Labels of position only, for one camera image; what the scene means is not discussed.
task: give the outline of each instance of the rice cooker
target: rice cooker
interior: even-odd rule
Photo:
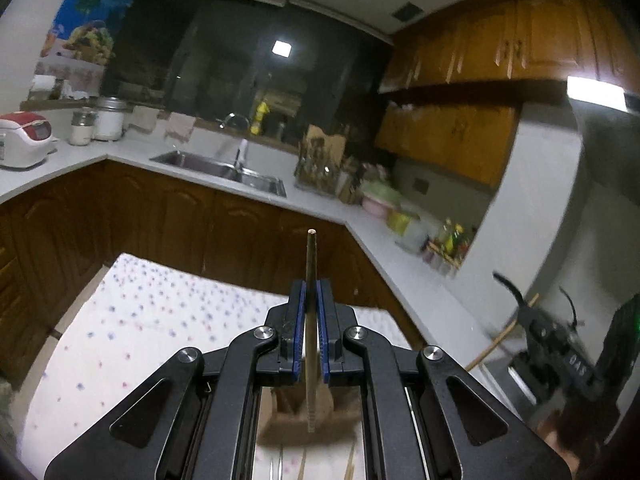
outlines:
[[[32,112],[0,115],[0,166],[29,168],[41,162],[52,143],[51,124]]]

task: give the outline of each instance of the window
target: window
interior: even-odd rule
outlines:
[[[372,144],[391,47],[289,4],[135,0],[114,53],[104,93],[208,121],[233,112],[293,145],[309,124]]]

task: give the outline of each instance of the stainless steel sink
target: stainless steel sink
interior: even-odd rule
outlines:
[[[219,162],[206,156],[195,155],[186,152],[169,152],[155,156],[151,159],[153,162],[160,162],[168,166],[176,168],[184,168],[185,170],[198,171],[200,173],[210,174],[220,178],[226,178],[233,182],[239,182],[245,186],[253,187],[258,191],[272,193],[277,196],[287,197],[284,190],[284,184],[279,178],[267,176],[247,168],[236,169],[233,164]]]

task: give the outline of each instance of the dotted tablecloth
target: dotted tablecloth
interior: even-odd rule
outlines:
[[[31,401],[18,457],[44,478],[57,454],[180,348],[224,348],[286,301],[121,254],[60,338]],[[360,324],[409,348],[387,312],[355,310]],[[254,478],[271,453],[256,451]],[[294,478],[301,455],[287,451],[287,473],[295,470]]]

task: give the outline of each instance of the silver screw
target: silver screw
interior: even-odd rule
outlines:
[[[189,346],[178,351],[178,361],[181,363],[193,363],[198,357],[198,351]]]
[[[427,346],[422,353],[429,361],[439,361],[444,356],[442,348],[434,345]]]
[[[363,326],[352,326],[347,330],[347,337],[351,339],[364,339],[367,336],[367,329]]]
[[[254,336],[258,339],[269,339],[273,337],[273,328],[266,325],[259,326],[254,330]]]

